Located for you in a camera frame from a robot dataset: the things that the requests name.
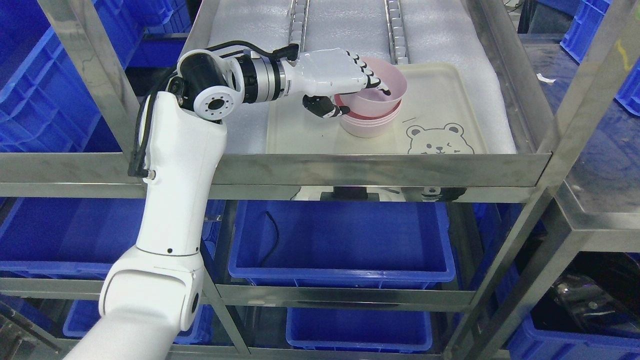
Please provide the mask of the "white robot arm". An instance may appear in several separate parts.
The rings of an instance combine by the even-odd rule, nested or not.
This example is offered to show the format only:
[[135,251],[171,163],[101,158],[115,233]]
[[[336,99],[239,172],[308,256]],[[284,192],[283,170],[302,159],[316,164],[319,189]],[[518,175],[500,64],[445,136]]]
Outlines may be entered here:
[[224,117],[278,100],[301,80],[298,45],[266,52],[244,41],[191,50],[140,105],[128,175],[146,183],[135,245],[110,268],[100,319],[67,360],[164,360],[194,323],[205,278],[201,232],[227,143]]

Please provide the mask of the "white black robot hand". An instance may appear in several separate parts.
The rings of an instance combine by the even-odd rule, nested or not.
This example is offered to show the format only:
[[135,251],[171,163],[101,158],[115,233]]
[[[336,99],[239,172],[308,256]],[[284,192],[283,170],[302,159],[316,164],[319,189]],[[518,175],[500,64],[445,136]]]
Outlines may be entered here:
[[302,106],[314,116],[339,117],[350,112],[347,105],[337,105],[335,95],[376,89],[386,96],[389,87],[374,70],[352,51],[331,48],[303,52],[295,64],[281,62],[284,71],[281,97],[300,95]]

